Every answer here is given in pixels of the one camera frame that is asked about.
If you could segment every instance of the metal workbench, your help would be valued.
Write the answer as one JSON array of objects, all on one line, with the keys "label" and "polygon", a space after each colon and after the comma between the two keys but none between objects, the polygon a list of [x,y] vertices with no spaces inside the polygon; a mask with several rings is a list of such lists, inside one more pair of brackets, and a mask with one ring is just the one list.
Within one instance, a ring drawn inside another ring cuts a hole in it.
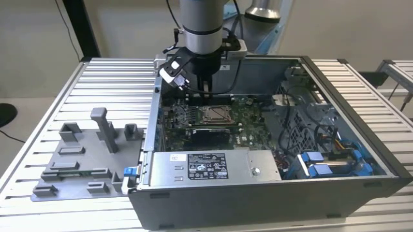
[{"label": "metal workbench", "polygon": [[383,72],[397,83],[413,93],[413,61],[411,60],[383,60],[377,69]]},{"label": "metal workbench", "polygon": [[[314,60],[349,104],[413,174],[413,124],[349,64]],[[93,107],[107,107],[116,128],[145,128],[153,86],[153,60],[93,58],[79,64],[21,151],[0,179],[0,231],[144,231],[127,197],[30,202],[64,122],[96,128]],[[413,184],[371,200],[346,219],[207,228],[199,231],[413,231]]]}]

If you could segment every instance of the white wall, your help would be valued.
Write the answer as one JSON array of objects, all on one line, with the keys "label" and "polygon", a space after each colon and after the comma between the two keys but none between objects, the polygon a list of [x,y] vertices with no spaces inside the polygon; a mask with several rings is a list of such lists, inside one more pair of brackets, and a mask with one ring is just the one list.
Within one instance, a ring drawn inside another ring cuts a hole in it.
[{"label": "white wall", "polygon": [[413,59],[413,0],[295,0],[279,54],[345,58],[359,71]]},{"label": "white wall", "polygon": [[1,0],[0,98],[56,95],[76,64],[53,0]]},{"label": "white wall", "polygon": [[[243,11],[250,0],[238,2]],[[85,0],[85,6],[103,56],[152,58],[171,45],[164,0]],[[295,0],[279,54],[346,58],[359,70],[383,58],[413,59],[411,8],[413,0]],[[76,64],[53,0],[0,1],[0,97],[55,96]]]}]

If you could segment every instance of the warning label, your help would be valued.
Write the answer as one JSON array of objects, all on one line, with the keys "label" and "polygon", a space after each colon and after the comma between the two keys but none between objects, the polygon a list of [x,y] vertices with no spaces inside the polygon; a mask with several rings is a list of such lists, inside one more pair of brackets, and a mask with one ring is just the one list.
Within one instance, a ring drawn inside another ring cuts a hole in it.
[{"label": "warning label", "polygon": [[188,154],[187,177],[190,180],[227,179],[226,154]]}]

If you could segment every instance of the green circuit board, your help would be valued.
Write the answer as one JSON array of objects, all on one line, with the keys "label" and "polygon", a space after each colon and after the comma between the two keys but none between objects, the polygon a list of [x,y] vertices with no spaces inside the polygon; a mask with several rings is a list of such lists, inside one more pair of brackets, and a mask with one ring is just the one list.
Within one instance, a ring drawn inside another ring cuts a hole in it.
[{"label": "green circuit board", "polygon": [[[248,97],[235,97],[231,105],[172,105],[164,117],[165,151],[275,149],[258,103]],[[195,144],[196,129],[226,129],[230,135],[222,143]]]}]

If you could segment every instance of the motherboard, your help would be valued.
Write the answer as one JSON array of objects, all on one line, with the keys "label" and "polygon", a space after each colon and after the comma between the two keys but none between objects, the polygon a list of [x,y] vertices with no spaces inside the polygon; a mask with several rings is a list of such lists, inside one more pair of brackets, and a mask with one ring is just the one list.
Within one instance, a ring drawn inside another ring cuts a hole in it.
[{"label": "motherboard", "polygon": [[194,106],[177,100],[164,107],[165,151],[274,150],[275,144],[254,98],[228,105]]}]

